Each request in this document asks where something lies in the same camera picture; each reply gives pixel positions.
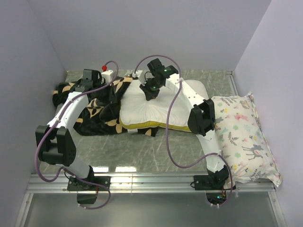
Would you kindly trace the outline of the black floral pillowcase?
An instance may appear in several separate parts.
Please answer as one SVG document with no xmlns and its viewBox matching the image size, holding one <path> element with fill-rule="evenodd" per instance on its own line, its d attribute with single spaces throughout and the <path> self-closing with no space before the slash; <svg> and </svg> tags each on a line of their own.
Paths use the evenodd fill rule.
<svg viewBox="0 0 303 227">
<path fill-rule="evenodd" d="M 101 102 L 101 91 L 89 94 L 89 103 L 77 118 L 73 126 L 74 130 L 82 136 L 114 135 L 128 132 L 120 124 L 119 112 L 122 96 L 133 80 L 136 79 L 131 74 L 126 77 L 118 76 L 115 79 L 113 84 L 118 99 L 117 104 L 103 104 Z M 82 82 L 82 79 L 59 83 L 53 92 L 53 105 L 58 107 L 58 105 L 64 104 L 72 87 L 80 84 L 80 82 Z M 158 127 L 150 127 L 137 130 L 139 134 L 155 137 L 158 129 Z"/>
</svg>

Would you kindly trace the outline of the white pillow yellow edge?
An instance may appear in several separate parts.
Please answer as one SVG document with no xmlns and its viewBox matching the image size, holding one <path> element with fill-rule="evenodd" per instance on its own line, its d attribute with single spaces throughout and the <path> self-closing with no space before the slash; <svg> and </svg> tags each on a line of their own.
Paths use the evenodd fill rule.
<svg viewBox="0 0 303 227">
<path fill-rule="evenodd" d="M 120 124 L 128 130 L 165 128 L 169 105 L 175 94 L 168 88 L 162 87 L 156 99 L 147 101 L 139 85 L 139 81 L 132 81 L 122 96 Z M 189 109 L 178 97 L 170 112 L 169 129 L 189 132 L 187 125 L 189 113 Z"/>
</svg>

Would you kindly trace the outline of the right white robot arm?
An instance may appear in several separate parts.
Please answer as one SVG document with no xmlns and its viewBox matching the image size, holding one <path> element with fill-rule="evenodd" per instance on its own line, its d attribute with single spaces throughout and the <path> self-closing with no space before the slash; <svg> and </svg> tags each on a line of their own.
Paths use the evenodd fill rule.
<svg viewBox="0 0 303 227">
<path fill-rule="evenodd" d="M 212 99 L 199 95 L 181 76 L 178 64 L 164 66 L 159 55 L 152 55 L 153 60 L 147 65 L 152 78 L 145 79 L 140 85 L 147 101 L 155 99 L 161 87 L 166 87 L 174 93 L 173 100 L 180 98 L 189 110 L 187 125 L 196 135 L 204 152 L 207 175 L 203 180 L 194 182 L 204 190 L 222 189 L 231 177 L 230 168 L 221 156 L 221 149 L 215 134 L 215 109 Z"/>
</svg>

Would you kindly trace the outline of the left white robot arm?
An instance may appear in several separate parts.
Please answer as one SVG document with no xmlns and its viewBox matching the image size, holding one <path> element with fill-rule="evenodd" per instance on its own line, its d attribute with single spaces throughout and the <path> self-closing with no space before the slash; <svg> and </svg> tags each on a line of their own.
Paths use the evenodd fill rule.
<svg viewBox="0 0 303 227">
<path fill-rule="evenodd" d="M 36 135 L 35 170 L 40 179 L 47 179 L 40 172 L 40 163 L 59 166 L 70 174 L 72 183 L 77 183 L 84 190 L 91 190 L 95 185 L 92 167 L 76 157 L 76 146 L 71 136 L 76 120 L 89 104 L 89 95 L 107 88 L 118 76 L 118 70 L 102 71 L 84 69 L 82 78 L 74 83 L 68 91 L 67 99 L 56 116 L 45 126 L 38 126 Z"/>
</svg>

